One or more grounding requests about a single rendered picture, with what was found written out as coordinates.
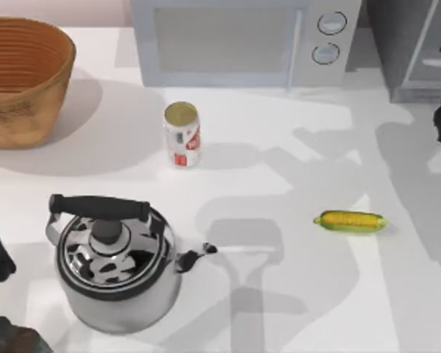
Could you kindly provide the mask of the grey cabinet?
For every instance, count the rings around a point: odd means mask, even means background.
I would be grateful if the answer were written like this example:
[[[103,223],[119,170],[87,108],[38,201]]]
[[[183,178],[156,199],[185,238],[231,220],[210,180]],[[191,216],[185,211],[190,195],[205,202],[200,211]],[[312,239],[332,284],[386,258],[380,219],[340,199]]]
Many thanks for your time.
[[[390,100],[441,101],[441,0],[367,0],[367,14]]]

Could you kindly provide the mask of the pale microwave oven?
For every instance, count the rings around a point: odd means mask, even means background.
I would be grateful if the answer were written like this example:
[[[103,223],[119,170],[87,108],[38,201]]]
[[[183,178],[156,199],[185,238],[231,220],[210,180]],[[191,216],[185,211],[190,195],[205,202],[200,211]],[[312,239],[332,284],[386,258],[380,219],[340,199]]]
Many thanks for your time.
[[[143,83],[150,87],[287,88],[295,14],[301,35],[291,88],[342,83],[362,0],[130,0]],[[337,35],[318,29],[339,11]],[[331,65],[312,59],[316,46],[334,43]]]

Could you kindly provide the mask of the yellow corn cob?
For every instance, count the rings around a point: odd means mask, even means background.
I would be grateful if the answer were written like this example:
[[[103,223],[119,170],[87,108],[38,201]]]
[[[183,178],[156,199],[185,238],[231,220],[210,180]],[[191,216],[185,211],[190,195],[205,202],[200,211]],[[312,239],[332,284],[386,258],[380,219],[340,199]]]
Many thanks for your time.
[[[327,210],[313,219],[324,229],[337,232],[371,233],[384,229],[388,221],[375,213],[349,210]]]

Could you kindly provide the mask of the round microwave knob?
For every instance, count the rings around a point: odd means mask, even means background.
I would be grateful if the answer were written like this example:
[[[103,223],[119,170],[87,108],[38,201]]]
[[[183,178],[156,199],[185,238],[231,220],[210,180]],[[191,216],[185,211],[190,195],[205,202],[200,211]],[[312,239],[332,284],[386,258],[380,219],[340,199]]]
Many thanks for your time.
[[[347,18],[342,12],[326,13],[319,18],[318,29],[325,35],[337,35],[344,30],[347,22]]]
[[[316,46],[312,50],[312,59],[318,65],[331,65],[340,57],[340,48],[334,43]]]

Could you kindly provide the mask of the red and white can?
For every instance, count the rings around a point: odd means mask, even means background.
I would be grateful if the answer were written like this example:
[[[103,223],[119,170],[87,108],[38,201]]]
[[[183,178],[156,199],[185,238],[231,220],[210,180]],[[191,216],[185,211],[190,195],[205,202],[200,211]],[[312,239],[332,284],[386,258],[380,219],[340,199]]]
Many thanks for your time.
[[[196,107],[187,101],[175,101],[164,112],[165,142],[170,161],[189,168],[199,159],[201,125]]]

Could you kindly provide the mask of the brown bottle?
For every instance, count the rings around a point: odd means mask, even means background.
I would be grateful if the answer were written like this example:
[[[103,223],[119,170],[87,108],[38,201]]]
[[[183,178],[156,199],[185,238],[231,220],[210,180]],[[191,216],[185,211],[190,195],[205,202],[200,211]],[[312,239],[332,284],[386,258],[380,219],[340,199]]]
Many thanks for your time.
[[[0,353],[55,353],[33,328],[13,324],[0,316]]]

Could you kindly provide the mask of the woven wooden basket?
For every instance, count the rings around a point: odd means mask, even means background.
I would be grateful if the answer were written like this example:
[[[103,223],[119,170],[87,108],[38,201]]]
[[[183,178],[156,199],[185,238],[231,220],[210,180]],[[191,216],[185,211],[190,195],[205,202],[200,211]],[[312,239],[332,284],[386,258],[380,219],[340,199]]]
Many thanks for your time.
[[[0,16],[0,149],[42,143],[51,133],[76,59],[60,28]]]

